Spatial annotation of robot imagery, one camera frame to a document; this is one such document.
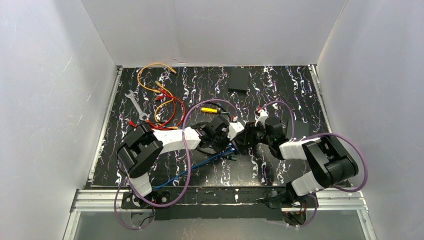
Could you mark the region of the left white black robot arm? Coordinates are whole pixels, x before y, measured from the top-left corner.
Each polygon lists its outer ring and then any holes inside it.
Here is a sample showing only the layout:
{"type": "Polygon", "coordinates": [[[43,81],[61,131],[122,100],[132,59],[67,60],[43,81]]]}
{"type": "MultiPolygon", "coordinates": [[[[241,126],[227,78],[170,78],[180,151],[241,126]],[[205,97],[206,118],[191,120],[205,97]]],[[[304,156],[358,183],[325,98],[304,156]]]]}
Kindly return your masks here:
{"type": "Polygon", "coordinates": [[[204,147],[212,147],[214,151],[220,152],[243,129],[240,122],[229,122],[220,115],[210,122],[200,122],[176,130],[152,129],[143,122],[126,135],[116,154],[133,189],[145,197],[152,192],[148,172],[159,155],[204,147]]]}

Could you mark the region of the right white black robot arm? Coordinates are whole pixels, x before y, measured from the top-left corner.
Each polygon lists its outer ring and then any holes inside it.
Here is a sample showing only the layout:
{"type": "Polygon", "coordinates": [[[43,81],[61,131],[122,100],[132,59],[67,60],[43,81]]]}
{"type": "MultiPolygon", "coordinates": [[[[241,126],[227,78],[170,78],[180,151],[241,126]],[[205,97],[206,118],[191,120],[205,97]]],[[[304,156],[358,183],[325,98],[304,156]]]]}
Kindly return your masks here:
{"type": "Polygon", "coordinates": [[[235,137],[241,146],[264,144],[279,160],[307,161],[310,171],[286,184],[280,196],[295,200],[307,194],[334,187],[358,174],[359,168],[337,137],[319,137],[295,140],[289,131],[292,120],[287,123],[278,117],[268,117],[259,122],[248,122],[235,137]]]}

